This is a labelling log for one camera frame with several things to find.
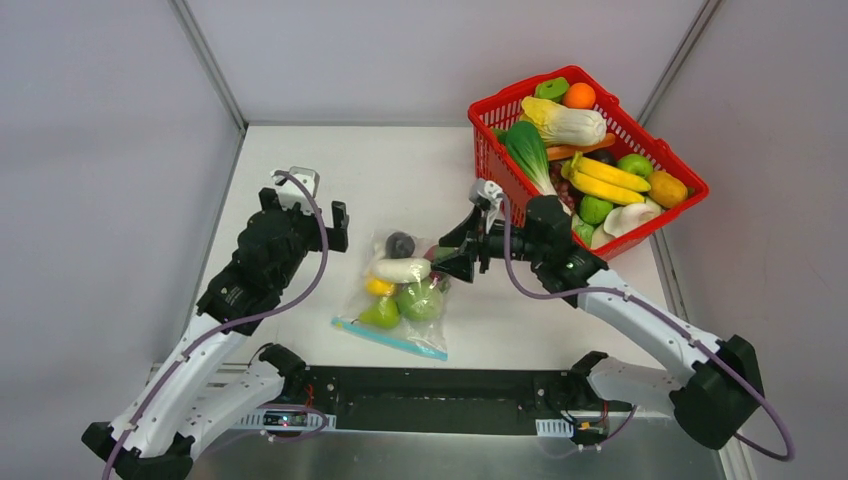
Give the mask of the pale green toy cabbage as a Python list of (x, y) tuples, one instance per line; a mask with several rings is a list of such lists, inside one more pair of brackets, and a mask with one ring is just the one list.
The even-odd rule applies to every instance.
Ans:
[(417, 322), (438, 320), (445, 304), (444, 294), (431, 289), (429, 283), (410, 283), (395, 296), (395, 300), (401, 315)]

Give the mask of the dark purple toy mangosteen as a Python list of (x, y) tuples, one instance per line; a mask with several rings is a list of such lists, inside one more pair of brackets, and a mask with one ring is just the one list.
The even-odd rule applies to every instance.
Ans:
[(385, 255), (388, 259), (410, 258), (415, 254), (415, 239), (402, 231), (391, 233), (385, 241)]

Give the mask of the white toy radish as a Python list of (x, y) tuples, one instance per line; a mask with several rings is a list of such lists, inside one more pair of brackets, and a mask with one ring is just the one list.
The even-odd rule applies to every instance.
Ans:
[(416, 283), (430, 275), (431, 262), (425, 258), (418, 257), (383, 258), (371, 264), (370, 273), (375, 278), (389, 283)]

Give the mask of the yellow toy bell pepper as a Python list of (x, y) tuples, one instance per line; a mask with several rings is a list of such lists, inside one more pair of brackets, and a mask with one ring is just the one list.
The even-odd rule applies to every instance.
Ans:
[(367, 277), (365, 281), (366, 292), (373, 296), (390, 297), (395, 294), (396, 289), (397, 286), (394, 283), (376, 277)]

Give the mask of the clear zip top bag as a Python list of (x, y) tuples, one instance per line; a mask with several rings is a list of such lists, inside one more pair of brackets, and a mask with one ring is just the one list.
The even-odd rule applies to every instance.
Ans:
[(443, 320), (452, 281), (432, 264), (449, 252), (403, 230), (375, 231), (352, 293), (331, 324), (399, 351), (447, 360)]

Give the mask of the green toy pear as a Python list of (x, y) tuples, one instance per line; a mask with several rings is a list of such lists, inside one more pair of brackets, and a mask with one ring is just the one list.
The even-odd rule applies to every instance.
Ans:
[(358, 315), (358, 321), (372, 327), (390, 330), (400, 324), (401, 314), (393, 297), (379, 297)]

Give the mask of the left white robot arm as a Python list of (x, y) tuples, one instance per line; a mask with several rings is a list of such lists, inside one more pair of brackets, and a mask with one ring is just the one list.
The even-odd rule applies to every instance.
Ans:
[(305, 300), (330, 252), (344, 253), (349, 245), (345, 203), (332, 202), (327, 227), (310, 192), (264, 188), (259, 200), (230, 262), (209, 281), (196, 316), (154, 378), (122, 414), (84, 431), (83, 443), (105, 462), (103, 478), (184, 479), (247, 413), (274, 399), (288, 405), (303, 396), (305, 363), (279, 344), (268, 346), (241, 379), (200, 396), (260, 322)]

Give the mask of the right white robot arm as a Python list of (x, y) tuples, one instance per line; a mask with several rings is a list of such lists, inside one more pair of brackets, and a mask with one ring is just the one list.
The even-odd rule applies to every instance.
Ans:
[(504, 198), (477, 200), (472, 212), (442, 236), (451, 254), (433, 270), (464, 282), (488, 269), (491, 259), (525, 261), (541, 283), (543, 299), (558, 298), (611, 325), (649, 353), (659, 368), (631, 365), (593, 352), (567, 384), (569, 400), (583, 410), (605, 399), (645, 406), (676, 420), (693, 440), (722, 448), (758, 410), (770, 407), (753, 346), (728, 340), (671, 315), (634, 291), (605, 261), (572, 238), (572, 220), (554, 196), (527, 205), (521, 227), (497, 217)]

